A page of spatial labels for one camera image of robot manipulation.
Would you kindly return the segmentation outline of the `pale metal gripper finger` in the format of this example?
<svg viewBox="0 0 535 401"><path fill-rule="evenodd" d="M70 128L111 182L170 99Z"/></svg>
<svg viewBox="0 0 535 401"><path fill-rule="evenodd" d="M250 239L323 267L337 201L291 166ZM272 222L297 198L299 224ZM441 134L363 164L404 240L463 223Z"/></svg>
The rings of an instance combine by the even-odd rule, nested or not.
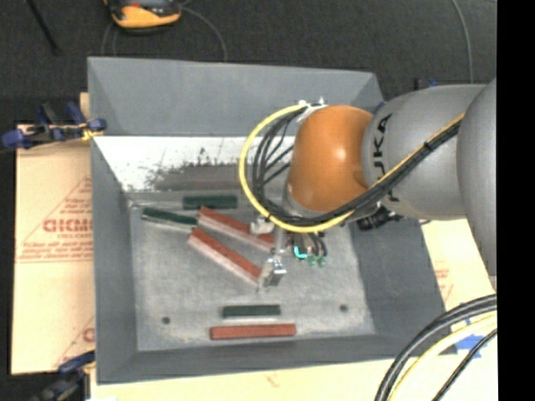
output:
<svg viewBox="0 0 535 401"><path fill-rule="evenodd" d="M280 256L268 258L262 265L262 270L257 280L257 290L260 292L269 290L271 287L277 287L286 274L287 269Z"/></svg>
<svg viewBox="0 0 535 401"><path fill-rule="evenodd" d="M249 231L253 235L266 235L273 232L275 225L263 216L257 216L250 224Z"/></svg>

